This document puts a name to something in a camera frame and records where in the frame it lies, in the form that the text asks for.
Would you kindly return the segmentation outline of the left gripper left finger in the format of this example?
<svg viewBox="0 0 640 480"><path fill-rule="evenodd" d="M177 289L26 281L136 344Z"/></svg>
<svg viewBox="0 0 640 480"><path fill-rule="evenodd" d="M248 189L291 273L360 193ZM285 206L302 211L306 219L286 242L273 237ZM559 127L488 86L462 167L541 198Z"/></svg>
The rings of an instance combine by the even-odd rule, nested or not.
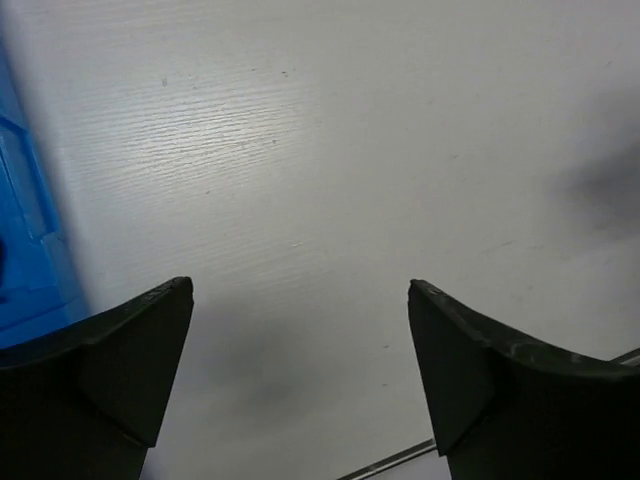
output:
<svg viewBox="0 0 640 480"><path fill-rule="evenodd" d="M137 479L163 423L190 326L193 283L1 351L4 479Z"/></svg>

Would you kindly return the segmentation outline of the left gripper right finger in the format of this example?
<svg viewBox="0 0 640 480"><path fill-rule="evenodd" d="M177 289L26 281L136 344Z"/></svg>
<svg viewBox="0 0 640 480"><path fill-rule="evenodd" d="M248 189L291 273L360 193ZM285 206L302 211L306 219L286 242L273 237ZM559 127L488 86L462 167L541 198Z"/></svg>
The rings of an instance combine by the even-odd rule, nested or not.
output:
<svg viewBox="0 0 640 480"><path fill-rule="evenodd" d="M408 316L455 479L635 479L639 370L538 340L415 280Z"/></svg>

